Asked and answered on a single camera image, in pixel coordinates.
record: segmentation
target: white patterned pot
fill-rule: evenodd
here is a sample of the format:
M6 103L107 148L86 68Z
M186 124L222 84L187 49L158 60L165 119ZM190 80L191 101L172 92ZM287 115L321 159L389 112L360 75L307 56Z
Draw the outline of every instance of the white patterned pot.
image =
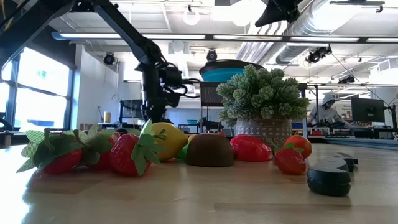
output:
M267 141L267 136L278 147L282 147L285 141L292 135L292 120L288 119L259 119L240 121L236 123L235 135L247 134L263 139L271 148L274 148Z

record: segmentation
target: succulent plant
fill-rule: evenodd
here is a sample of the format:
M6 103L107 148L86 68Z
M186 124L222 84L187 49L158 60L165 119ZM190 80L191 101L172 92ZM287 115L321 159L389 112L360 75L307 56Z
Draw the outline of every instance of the succulent plant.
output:
M248 65L243 74L219 84L217 93L224 105L219 119L233 126L238 119L305 118L309 100L300 97L297 80L284 80L284 75L281 69L256 70Z

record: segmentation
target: black robotic arm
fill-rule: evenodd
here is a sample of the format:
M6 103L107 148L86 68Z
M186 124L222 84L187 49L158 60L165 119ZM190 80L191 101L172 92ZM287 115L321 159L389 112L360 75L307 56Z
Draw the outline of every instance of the black robotic arm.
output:
M192 84L192 81L183 82L181 72L175 66L168 67L169 63L164 59L159 46L140 35L117 10L117 5L113 5L109 0L38 0L0 35L1 67L19 54L52 19L68 12L98 13L130 46L139 61L136 70L142 72L142 112L145 119L161 121L167 105L178 106L182 94L174 93L170 87L183 87L182 84ZM23 23L29 23L31 26L21 30L19 24Z

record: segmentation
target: workbench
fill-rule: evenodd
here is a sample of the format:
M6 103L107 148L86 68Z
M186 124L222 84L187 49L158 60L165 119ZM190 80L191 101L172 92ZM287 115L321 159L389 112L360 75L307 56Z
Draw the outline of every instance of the workbench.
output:
M398 152L313 144L309 163L334 152L359 159L347 197L308 189L269 162L204 168L169 162L141 178L78 170L15 174L23 146L0 150L0 223L396 223Z

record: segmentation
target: red pepper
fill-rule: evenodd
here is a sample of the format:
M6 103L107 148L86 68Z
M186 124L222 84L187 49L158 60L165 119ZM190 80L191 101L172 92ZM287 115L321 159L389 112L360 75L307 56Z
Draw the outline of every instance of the red pepper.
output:
M254 136L240 134L230 141L236 159L247 162L262 162L272 159L272 149Z

